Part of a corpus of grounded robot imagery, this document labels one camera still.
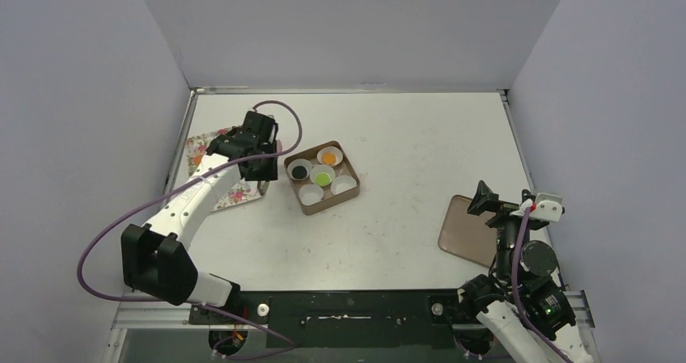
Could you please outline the black round cookie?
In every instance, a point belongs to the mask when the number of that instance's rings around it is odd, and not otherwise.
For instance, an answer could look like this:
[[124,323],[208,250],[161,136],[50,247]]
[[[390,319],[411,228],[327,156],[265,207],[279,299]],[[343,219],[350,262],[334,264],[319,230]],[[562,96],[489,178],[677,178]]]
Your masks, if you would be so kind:
[[292,168],[291,174],[295,180],[304,180],[309,176],[309,170],[303,165],[298,165]]

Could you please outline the green round cookie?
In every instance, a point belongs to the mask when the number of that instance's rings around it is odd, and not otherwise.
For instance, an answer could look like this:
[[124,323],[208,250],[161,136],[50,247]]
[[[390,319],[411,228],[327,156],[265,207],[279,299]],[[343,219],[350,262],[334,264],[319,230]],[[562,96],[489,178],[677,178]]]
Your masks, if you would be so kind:
[[314,183],[320,187],[326,187],[332,182],[332,177],[325,172],[317,173],[314,177]]

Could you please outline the orange round cookie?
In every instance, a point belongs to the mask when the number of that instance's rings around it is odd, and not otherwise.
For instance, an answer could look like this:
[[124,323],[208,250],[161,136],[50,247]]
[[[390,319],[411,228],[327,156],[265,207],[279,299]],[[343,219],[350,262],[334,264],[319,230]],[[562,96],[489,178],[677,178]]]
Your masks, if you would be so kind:
[[321,162],[328,166],[336,166],[337,156],[332,152],[326,152],[321,155]]

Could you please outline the pink cat paw tongs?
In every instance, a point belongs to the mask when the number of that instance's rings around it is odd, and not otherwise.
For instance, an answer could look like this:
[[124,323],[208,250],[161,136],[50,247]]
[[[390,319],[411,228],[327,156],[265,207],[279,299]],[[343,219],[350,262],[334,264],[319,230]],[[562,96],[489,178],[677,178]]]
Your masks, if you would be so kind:
[[[282,142],[280,140],[276,140],[276,152],[281,153],[283,151],[283,146]],[[266,196],[266,193],[269,189],[269,181],[260,181],[257,183],[257,191],[260,196]]]

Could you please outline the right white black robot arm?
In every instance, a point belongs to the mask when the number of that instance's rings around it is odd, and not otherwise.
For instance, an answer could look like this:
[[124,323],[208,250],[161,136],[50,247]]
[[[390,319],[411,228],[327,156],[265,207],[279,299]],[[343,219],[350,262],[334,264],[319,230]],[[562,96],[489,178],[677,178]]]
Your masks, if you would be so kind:
[[496,231],[496,250],[489,271],[457,290],[456,315],[482,328],[454,330],[456,346],[477,360],[499,343],[515,362],[592,362],[565,289],[553,278],[557,254],[530,236],[560,221],[561,196],[524,189],[520,202],[509,202],[480,181],[467,212],[491,213],[485,224]]

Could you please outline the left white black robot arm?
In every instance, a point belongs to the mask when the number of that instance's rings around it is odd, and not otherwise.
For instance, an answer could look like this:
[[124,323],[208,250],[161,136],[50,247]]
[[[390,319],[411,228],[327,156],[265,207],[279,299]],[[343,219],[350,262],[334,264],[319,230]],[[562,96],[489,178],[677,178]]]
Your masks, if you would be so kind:
[[243,124],[219,134],[207,146],[188,188],[172,197],[143,226],[128,225],[121,235],[124,282],[132,289],[179,305],[201,302],[220,321],[236,320],[239,288],[219,276],[201,272],[188,254],[202,222],[240,181],[277,179],[277,122],[250,111]]

